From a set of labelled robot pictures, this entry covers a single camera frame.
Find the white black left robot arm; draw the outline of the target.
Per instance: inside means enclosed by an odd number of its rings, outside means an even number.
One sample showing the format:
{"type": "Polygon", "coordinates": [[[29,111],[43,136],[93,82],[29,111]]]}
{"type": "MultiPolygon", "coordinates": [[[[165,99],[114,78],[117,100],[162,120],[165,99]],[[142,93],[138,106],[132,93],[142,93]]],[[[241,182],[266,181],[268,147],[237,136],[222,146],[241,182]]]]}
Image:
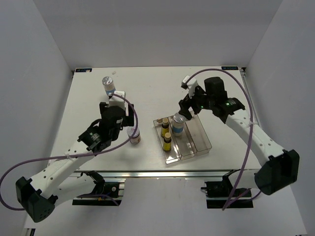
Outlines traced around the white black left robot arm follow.
{"type": "Polygon", "coordinates": [[[16,181],[17,200],[33,222],[46,219],[58,205],[76,197],[99,197],[104,194],[105,181],[96,171],[84,171],[74,181],[66,179],[84,163],[92,160],[117,140],[124,127],[136,121],[134,105],[109,105],[101,102],[101,118],[79,135],[61,159],[29,179],[16,181]]]}

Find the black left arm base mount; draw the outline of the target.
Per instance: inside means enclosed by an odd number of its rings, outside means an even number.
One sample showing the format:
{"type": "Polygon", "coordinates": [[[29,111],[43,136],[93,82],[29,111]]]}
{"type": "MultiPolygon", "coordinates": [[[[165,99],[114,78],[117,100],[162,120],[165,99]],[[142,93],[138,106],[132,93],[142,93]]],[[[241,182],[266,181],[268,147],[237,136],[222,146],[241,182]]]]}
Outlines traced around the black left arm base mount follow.
{"type": "Polygon", "coordinates": [[[118,207],[124,195],[125,181],[106,179],[103,190],[72,200],[73,206],[118,207]]]}

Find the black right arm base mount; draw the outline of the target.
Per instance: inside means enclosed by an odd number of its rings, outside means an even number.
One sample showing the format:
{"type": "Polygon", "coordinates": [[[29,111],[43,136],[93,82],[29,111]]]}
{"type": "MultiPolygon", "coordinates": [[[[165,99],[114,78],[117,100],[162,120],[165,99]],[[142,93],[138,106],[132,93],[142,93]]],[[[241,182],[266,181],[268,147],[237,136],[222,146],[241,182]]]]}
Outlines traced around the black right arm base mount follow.
{"type": "MultiPolygon", "coordinates": [[[[204,186],[200,187],[200,190],[206,195],[207,209],[221,209],[223,208],[228,196],[229,188],[224,186],[220,181],[208,181],[204,183],[204,186]]],[[[242,209],[253,208],[252,193],[246,192],[245,188],[236,189],[232,200],[245,193],[240,199],[230,204],[227,209],[242,209]]]]}

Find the yellow label sauce bottle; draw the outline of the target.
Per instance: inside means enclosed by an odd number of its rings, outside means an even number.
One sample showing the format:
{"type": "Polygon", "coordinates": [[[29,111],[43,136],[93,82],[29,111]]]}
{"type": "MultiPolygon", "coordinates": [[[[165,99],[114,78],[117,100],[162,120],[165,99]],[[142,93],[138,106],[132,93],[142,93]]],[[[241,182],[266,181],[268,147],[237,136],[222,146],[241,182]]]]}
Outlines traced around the yellow label sauce bottle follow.
{"type": "Polygon", "coordinates": [[[169,120],[168,120],[168,118],[163,118],[162,124],[161,124],[160,135],[164,138],[165,134],[168,132],[169,132],[169,120]]]}

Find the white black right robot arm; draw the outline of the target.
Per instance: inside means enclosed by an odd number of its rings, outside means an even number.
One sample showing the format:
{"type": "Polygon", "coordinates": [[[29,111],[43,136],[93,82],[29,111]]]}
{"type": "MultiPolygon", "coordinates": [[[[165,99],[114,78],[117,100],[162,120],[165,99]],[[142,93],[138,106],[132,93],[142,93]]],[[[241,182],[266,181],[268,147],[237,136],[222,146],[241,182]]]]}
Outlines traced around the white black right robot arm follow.
{"type": "Polygon", "coordinates": [[[234,196],[240,188],[251,188],[271,195],[296,182],[299,154],[295,150],[285,150],[251,121],[241,101],[227,96],[220,77],[208,78],[204,85],[202,88],[195,78],[184,77],[181,87],[187,89],[188,94],[179,102],[179,113],[190,120],[192,115],[189,109],[195,114],[201,110],[211,110],[248,145],[261,166],[260,169],[237,170],[226,174],[222,178],[223,192],[234,196]]]}

